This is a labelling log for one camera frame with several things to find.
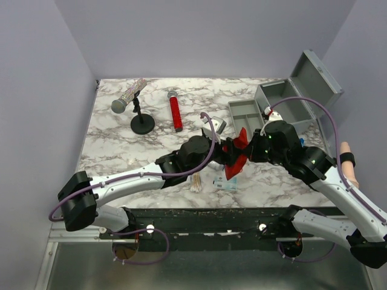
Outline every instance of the silver bolt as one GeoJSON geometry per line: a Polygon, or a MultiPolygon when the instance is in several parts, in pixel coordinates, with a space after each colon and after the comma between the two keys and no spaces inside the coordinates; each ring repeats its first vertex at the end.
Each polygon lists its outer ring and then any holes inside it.
{"type": "Polygon", "coordinates": [[[148,231],[146,231],[148,234],[151,234],[151,233],[153,233],[154,231],[153,231],[153,229],[155,228],[153,225],[147,225],[146,226],[146,228],[148,228],[149,230],[148,231]]]}
{"type": "Polygon", "coordinates": [[[258,229],[259,229],[260,231],[264,231],[264,230],[266,229],[266,224],[260,224],[259,227],[258,227],[258,229]]]}

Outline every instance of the microphone stand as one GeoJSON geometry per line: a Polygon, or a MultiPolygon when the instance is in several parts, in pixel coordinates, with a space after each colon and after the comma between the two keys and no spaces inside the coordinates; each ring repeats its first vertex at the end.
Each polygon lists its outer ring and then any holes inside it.
{"type": "Polygon", "coordinates": [[[133,113],[137,113],[137,116],[135,116],[131,121],[131,129],[136,134],[145,135],[154,129],[155,120],[151,115],[141,113],[140,101],[137,98],[139,94],[140,91],[134,94],[133,113]]]}

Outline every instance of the lavender wall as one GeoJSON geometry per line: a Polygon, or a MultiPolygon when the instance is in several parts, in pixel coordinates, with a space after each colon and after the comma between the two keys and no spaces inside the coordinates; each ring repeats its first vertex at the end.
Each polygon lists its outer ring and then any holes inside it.
{"type": "Polygon", "coordinates": [[[95,88],[52,0],[0,1],[0,289],[34,289],[95,88]]]}
{"type": "Polygon", "coordinates": [[[287,77],[355,0],[56,0],[100,78],[287,77]]]}
{"type": "Polygon", "coordinates": [[[331,112],[356,156],[360,188],[387,211],[387,1],[358,0],[323,62],[345,90],[331,112]]]}

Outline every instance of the marble table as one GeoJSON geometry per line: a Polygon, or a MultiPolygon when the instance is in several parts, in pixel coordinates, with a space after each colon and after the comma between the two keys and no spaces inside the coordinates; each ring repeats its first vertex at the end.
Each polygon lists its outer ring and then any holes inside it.
{"type": "MultiPolygon", "coordinates": [[[[201,134],[199,113],[207,112],[227,122],[225,136],[235,137],[227,104],[252,99],[257,85],[270,79],[148,79],[139,99],[141,111],[155,118],[155,129],[147,135],[136,135],[130,129],[135,115],[132,104],[122,114],[110,109],[133,79],[101,80],[91,116],[78,170],[89,176],[111,175],[133,170],[154,162],[158,157],[180,148],[191,136],[201,134]],[[183,131],[173,128],[167,92],[179,93],[183,131]]],[[[302,136],[306,145],[324,148],[317,124],[302,136]]],[[[190,191],[190,182],[163,190],[136,193],[110,202],[128,208],[208,208],[208,207],[303,207],[333,206],[321,193],[314,192],[291,177],[282,167],[248,163],[237,176],[235,192],[215,189],[212,181],[224,172],[206,167],[200,172],[202,191],[190,191]]]]}

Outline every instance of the microphone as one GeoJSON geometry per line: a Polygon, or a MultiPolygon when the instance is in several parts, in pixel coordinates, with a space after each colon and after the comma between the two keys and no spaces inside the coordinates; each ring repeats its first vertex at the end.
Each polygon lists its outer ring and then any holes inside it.
{"type": "Polygon", "coordinates": [[[125,108],[131,101],[133,101],[140,93],[140,91],[145,88],[147,81],[145,79],[137,80],[129,89],[127,89],[122,96],[114,100],[111,103],[111,109],[116,114],[124,113],[125,108]]]}

